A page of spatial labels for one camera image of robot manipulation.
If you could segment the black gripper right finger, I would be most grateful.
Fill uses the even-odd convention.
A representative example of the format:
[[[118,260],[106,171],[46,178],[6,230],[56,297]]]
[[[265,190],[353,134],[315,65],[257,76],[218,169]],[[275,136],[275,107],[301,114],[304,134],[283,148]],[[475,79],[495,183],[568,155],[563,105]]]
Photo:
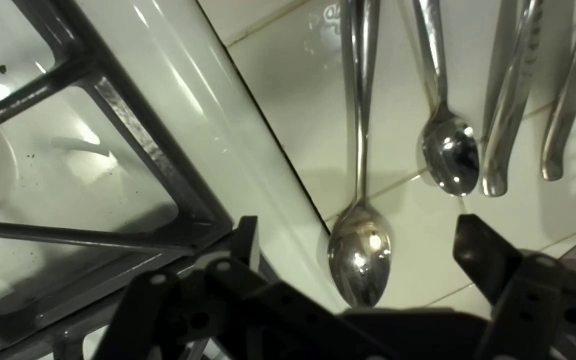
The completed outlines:
[[[457,217],[451,258],[489,305],[521,264],[521,252],[475,215]]]

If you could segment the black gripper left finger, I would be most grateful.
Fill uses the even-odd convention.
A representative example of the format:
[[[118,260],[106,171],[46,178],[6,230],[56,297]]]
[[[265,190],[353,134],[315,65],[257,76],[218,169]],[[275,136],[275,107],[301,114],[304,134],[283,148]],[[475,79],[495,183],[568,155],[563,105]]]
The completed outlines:
[[[251,263],[255,228],[257,228],[255,217],[242,217],[235,230],[233,230],[229,254],[235,263],[239,263],[244,267],[247,267]]]

